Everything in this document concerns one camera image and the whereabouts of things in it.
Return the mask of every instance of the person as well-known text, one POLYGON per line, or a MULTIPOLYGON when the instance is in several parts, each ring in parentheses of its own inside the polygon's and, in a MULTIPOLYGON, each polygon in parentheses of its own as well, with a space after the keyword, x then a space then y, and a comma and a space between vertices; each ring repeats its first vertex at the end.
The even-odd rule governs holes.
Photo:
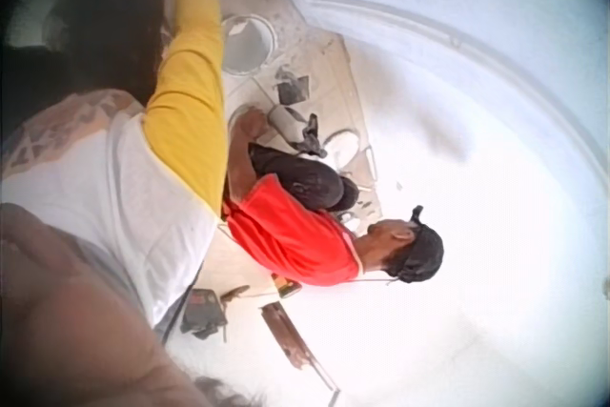
POLYGON ((340 200, 336 186, 325 186, 334 171, 273 152, 272 159, 265 160, 268 150, 262 158, 253 157, 252 145, 266 130, 263 112, 243 112, 234 121, 229 147, 226 221, 234 240, 254 260, 277 275, 316 286, 336 285, 372 271, 406 283, 434 276, 443 243, 421 223, 421 206, 409 221, 378 221, 355 237, 329 213, 340 200), (325 206, 329 200, 332 205, 325 206))
POLYGON ((152 329, 201 266, 227 166, 218 0, 176 0, 175 21, 146 109, 73 94, 3 144, 0 393, 17 405, 221 403, 152 329))

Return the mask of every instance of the hand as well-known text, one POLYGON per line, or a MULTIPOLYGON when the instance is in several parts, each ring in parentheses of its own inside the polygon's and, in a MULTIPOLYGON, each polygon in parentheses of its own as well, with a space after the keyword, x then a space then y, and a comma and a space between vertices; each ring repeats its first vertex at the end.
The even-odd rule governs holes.
POLYGON ((260 109, 250 108, 239 115, 234 128, 240 130, 249 139, 256 140, 269 130, 267 115, 260 109))

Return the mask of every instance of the ear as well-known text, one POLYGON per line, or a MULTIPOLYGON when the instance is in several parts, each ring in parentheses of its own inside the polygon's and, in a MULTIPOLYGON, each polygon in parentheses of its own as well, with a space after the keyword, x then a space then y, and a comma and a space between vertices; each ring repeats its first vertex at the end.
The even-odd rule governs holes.
POLYGON ((392 238, 400 240, 406 245, 409 243, 413 243, 413 241, 416 239, 416 233, 414 233, 409 228, 396 228, 392 230, 392 238))

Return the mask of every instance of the yellow sleeve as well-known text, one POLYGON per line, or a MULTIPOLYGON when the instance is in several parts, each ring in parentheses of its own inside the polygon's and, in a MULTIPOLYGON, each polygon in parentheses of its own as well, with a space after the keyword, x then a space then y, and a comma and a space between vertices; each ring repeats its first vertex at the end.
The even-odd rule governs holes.
POLYGON ((144 116, 152 151, 220 213, 227 171, 218 0, 176 0, 176 37, 144 116))

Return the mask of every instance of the red t-shirt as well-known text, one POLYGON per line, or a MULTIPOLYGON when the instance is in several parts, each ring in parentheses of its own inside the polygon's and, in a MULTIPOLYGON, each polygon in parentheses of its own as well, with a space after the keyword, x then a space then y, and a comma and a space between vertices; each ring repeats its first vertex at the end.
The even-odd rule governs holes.
POLYGON ((270 271, 316 286, 358 275, 352 234, 328 214, 305 209, 274 174, 261 178, 241 204, 227 207, 235 241, 270 271))

